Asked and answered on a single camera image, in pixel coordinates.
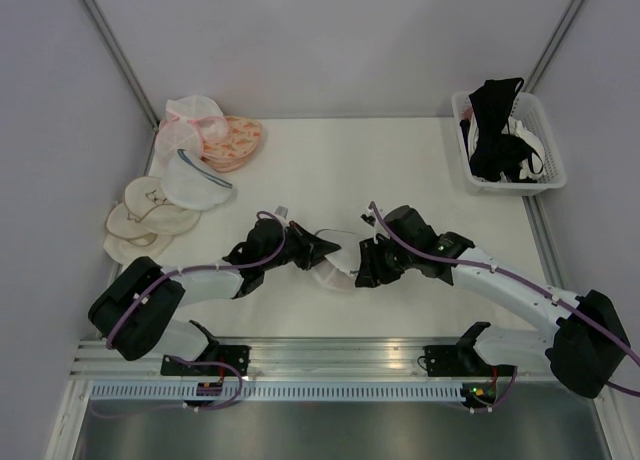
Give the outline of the white mesh bag blue zipper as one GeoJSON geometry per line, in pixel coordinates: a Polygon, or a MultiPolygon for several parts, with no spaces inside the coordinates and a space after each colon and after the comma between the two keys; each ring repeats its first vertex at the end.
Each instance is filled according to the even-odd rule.
{"type": "Polygon", "coordinates": [[[359,243],[364,237],[357,233],[334,229],[321,229],[315,235],[322,240],[338,244],[340,249],[326,255],[321,263],[310,270],[313,278],[329,290],[354,290],[361,265],[359,243]]]}

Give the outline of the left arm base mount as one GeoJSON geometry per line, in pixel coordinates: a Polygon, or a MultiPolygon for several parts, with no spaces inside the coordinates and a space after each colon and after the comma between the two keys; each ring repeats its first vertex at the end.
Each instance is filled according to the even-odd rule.
{"type": "Polygon", "coordinates": [[[239,375],[247,374],[251,348],[248,345],[220,344],[210,347],[192,362],[181,362],[170,356],[164,356],[160,374],[175,377],[213,377],[233,376],[226,366],[235,369],[239,375]]]}

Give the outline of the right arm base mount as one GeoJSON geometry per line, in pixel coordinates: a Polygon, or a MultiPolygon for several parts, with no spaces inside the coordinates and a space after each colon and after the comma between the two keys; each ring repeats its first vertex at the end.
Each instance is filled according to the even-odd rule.
{"type": "Polygon", "coordinates": [[[463,361],[453,345],[429,345],[416,359],[428,377],[473,377],[482,373],[482,368],[463,361]]]}

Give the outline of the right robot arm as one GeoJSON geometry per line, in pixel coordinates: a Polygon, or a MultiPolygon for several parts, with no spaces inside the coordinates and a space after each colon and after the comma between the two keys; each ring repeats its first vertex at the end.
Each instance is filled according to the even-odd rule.
{"type": "Polygon", "coordinates": [[[500,264],[455,232],[436,233],[412,207],[382,215],[370,204],[362,220],[373,229],[360,241],[358,288],[376,288],[409,270],[473,292],[530,325],[511,330],[477,321],[449,345],[427,346],[423,360],[431,377],[498,379],[519,373],[551,373],[571,392],[593,399],[606,388],[629,396],[635,390],[613,382],[626,358],[639,360],[612,301],[536,282],[500,264]]]}

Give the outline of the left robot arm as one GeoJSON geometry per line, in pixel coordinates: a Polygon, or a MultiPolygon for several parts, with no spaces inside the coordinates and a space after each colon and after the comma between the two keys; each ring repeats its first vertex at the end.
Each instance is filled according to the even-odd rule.
{"type": "Polygon", "coordinates": [[[268,270],[293,263],[308,271],[340,250],[294,221],[260,218],[244,241],[211,264],[164,271],[148,256],[135,259],[92,304],[88,319],[108,349],[138,360],[161,342],[182,302],[241,298],[262,285],[268,270]]]}

